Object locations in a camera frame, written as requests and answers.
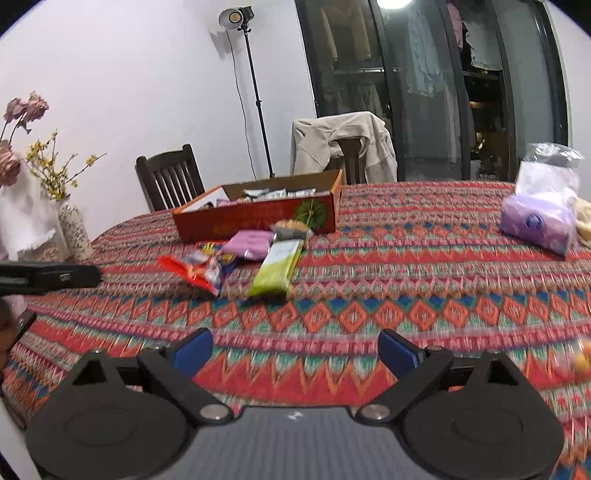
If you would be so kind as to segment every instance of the orange ball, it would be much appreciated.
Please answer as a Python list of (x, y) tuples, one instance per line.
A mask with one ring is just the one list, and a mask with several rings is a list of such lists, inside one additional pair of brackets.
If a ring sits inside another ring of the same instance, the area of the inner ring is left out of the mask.
[(577, 353), (573, 358), (573, 370), (577, 375), (588, 375), (591, 373), (591, 363), (583, 352)]
[(591, 356), (591, 340), (581, 341), (581, 350), (586, 356)]

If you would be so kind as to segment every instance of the flower vase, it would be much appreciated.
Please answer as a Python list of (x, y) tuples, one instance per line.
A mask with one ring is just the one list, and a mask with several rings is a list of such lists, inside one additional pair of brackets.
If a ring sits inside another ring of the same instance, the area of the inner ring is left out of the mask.
[(78, 262), (88, 260), (93, 251), (80, 210), (70, 203), (70, 196), (57, 201), (57, 216), (71, 255)]

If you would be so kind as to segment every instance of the floor lamp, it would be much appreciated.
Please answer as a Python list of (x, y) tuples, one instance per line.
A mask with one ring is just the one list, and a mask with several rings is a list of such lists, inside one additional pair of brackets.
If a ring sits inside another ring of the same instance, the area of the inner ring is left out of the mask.
[(219, 16), (220, 25), (226, 30), (242, 30), (244, 32), (244, 40), (246, 41), (246, 51), (248, 52), (248, 61), (251, 65), (252, 84), (255, 88), (256, 107), (259, 112), (259, 119), (261, 121), (262, 140), (265, 144), (265, 153), (267, 154), (267, 164), (269, 165), (269, 177), (273, 178), (273, 166), (271, 165), (271, 155), (269, 154), (269, 143), (267, 143), (267, 133), (265, 132), (265, 122), (262, 118), (261, 99), (259, 98), (258, 88), (256, 86), (255, 68), (252, 64), (251, 45), (248, 41), (248, 22), (254, 18), (255, 14), (252, 7), (228, 8), (224, 10)]

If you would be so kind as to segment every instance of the plastic bag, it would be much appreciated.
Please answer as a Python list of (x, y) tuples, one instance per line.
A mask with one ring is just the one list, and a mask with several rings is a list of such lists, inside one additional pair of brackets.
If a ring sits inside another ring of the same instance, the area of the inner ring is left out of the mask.
[(499, 229), (562, 256), (577, 241), (572, 208), (529, 195), (510, 195), (503, 200)]
[(519, 166), (515, 193), (572, 207), (579, 195), (580, 186), (575, 169), (583, 159), (581, 153), (564, 145), (530, 144), (530, 149)]

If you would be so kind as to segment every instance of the red tablecloth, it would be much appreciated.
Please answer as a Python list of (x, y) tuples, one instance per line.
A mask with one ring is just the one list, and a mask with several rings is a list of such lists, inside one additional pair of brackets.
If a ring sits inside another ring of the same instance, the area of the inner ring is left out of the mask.
[(171, 213), (129, 220), (95, 242), (99, 288), (31, 299), (38, 320), (12, 350), (2, 388), (29, 417), (88, 349), (135, 355), (205, 326), (215, 351), (196, 381), (234, 407), (358, 406), (393, 382), (376, 359), (377, 334), (388, 327), (460, 354), (506, 350), (564, 424), (563, 463), (574, 466), (557, 475), (586, 478), (572, 462), (586, 457), (591, 382), (565, 377), (554, 360), (566, 342), (591, 335), (591, 251), (563, 261), (501, 235), (499, 207), (511, 190), (345, 188), (339, 230), (311, 241), (286, 304), (246, 299), (252, 265), (235, 270), (218, 299), (201, 299), (155, 262), (191, 249)]

